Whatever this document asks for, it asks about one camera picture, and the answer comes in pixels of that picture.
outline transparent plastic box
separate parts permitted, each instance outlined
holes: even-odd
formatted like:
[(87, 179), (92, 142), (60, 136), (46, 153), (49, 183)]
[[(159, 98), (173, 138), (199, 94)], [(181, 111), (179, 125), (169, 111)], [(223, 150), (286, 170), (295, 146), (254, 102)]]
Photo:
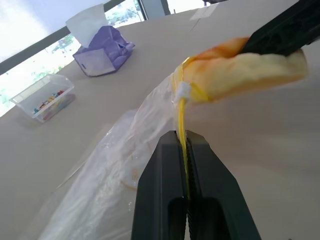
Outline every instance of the transparent plastic box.
[(74, 87), (65, 76), (49, 74), (10, 101), (31, 118), (44, 123), (75, 99)]

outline purple tissue box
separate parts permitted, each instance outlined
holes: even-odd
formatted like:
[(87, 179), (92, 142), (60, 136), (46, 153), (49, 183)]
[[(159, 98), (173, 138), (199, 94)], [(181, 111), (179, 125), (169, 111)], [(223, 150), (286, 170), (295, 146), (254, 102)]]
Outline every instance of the purple tissue box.
[(134, 46), (113, 26), (103, 26), (89, 47), (81, 46), (73, 57), (85, 75), (95, 77), (117, 71), (130, 57)]

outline tissue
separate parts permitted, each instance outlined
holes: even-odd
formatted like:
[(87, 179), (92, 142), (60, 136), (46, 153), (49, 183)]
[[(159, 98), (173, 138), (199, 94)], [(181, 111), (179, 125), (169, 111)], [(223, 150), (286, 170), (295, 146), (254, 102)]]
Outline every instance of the tissue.
[(113, 26), (108, 26), (102, 4), (78, 13), (66, 25), (81, 43), (73, 57), (89, 77), (117, 71), (130, 57), (135, 46), (127, 42)]

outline white tissue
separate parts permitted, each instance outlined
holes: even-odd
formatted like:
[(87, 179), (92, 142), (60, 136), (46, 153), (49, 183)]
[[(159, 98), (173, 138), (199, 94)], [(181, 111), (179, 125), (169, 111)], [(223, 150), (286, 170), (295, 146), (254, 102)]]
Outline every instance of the white tissue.
[(85, 48), (89, 47), (91, 40), (102, 26), (109, 25), (103, 4), (87, 8), (65, 23), (72, 35)]

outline table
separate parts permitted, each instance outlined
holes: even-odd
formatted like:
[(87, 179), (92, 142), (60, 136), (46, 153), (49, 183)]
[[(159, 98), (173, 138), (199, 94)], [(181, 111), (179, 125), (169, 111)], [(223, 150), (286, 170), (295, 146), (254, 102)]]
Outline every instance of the table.
[[(118, 72), (88, 78), (73, 61), (60, 72), (75, 85), (70, 106), (42, 125), (17, 107), (1, 117), (0, 239), (17, 239), (115, 121), (138, 108), (186, 57), (248, 36), (294, 3), (230, 0), (207, 18), (189, 20), (192, 10), (120, 27), (136, 47)], [(187, 122), (235, 175), (262, 239), (318, 236), (319, 47), (304, 48), (307, 80), (204, 105), (207, 118), (195, 112)]]

